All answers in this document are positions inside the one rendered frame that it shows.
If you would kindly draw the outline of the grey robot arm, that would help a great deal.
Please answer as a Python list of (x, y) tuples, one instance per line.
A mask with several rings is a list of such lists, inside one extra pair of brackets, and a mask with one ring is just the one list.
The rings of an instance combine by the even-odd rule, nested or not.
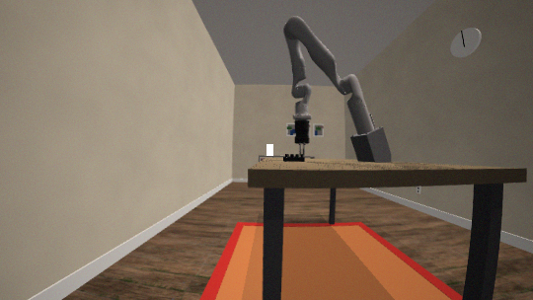
[(364, 134), (376, 129), (371, 113), (368, 112), (364, 102), (357, 78), (353, 74), (343, 79), (339, 77), (334, 56), (313, 34), (307, 24), (300, 17), (293, 16), (285, 24), (283, 31), (292, 66), (293, 85), (291, 93), (295, 99), (304, 98), (295, 104), (295, 112), (308, 111), (311, 95), (310, 85), (298, 85), (299, 81), (306, 79), (305, 62), (299, 45), (300, 40), (307, 48), (312, 60), (330, 78), (339, 92), (342, 95), (352, 92), (351, 98), (346, 103), (357, 134)]

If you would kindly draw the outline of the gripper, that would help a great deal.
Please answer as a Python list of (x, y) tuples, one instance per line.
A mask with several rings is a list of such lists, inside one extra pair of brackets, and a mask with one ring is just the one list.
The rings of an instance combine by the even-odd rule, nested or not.
[(296, 112), (293, 116), (295, 119), (295, 143), (299, 144), (299, 156), (301, 156), (301, 144), (303, 144), (303, 156), (304, 156), (304, 144), (309, 143), (309, 120), (312, 116), (305, 111)]

